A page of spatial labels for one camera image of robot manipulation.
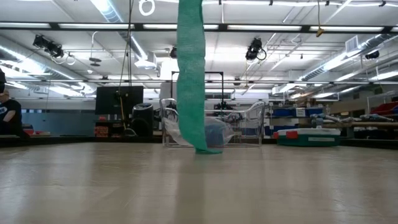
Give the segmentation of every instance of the white ring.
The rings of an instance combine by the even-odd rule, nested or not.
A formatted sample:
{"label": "white ring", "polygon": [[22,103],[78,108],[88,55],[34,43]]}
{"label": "white ring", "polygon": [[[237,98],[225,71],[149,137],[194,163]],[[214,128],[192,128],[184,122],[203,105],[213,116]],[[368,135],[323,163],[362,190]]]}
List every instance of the white ring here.
{"label": "white ring", "polygon": [[[152,3],[152,8],[150,9],[149,12],[144,12],[144,10],[142,9],[142,5],[143,5],[145,2],[150,2],[150,3]],[[139,1],[139,12],[141,12],[141,14],[142,14],[143,16],[152,15],[152,13],[154,13],[154,11],[155,11],[155,2],[154,2],[154,0],[140,0],[140,1]]]}

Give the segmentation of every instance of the hanging green cloth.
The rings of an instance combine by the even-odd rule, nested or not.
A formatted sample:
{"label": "hanging green cloth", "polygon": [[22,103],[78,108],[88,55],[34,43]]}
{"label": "hanging green cloth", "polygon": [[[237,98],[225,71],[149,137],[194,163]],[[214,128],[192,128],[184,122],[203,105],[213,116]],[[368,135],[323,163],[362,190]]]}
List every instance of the hanging green cloth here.
{"label": "hanging green cloth", "polygon": [[205,54],[206,40],[202,0],[180,0],[178,4],[177,109],[182,137],[197,153],[218,154],[210,150],[205,136]]}

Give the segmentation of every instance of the television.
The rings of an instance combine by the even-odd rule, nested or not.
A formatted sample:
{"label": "television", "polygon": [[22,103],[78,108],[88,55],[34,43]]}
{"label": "television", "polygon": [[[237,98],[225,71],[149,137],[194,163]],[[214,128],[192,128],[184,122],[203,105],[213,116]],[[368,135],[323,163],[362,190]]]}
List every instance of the television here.
{"label": "television", "polygon": [[134,106],[144,101],[143,86],[98,87],[95,114],[121,114],[121,102],[124,115],[132,114]]}

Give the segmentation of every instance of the transparent chair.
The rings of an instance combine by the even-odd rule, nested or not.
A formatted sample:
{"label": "transparent chair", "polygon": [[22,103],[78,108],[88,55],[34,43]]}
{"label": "transparent chair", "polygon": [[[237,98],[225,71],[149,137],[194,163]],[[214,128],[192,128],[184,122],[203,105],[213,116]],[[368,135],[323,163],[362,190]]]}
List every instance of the transparent chair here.
{"label": "transparent chair", "polygon": [[[228,127],[228,138],[218,147],[259,147],[264,138],[265,103],[258,101],[247,110],[205,110],[205,127],[208,122],[222,122]],[[191,147],[182,137],[178,128],[177,102],[166,98],[160,100],[163,146]]]}

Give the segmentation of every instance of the black trash can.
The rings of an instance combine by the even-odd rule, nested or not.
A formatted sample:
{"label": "black trash can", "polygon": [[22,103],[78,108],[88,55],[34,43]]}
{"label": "black trash can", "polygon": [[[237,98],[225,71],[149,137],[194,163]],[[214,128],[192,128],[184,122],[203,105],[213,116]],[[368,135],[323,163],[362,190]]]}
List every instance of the black trash can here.
{"label": "black trash can", "polygon": [[131,129],[139,137],[154,135],[154,107],[150,103],[140,103],[132,109]]}

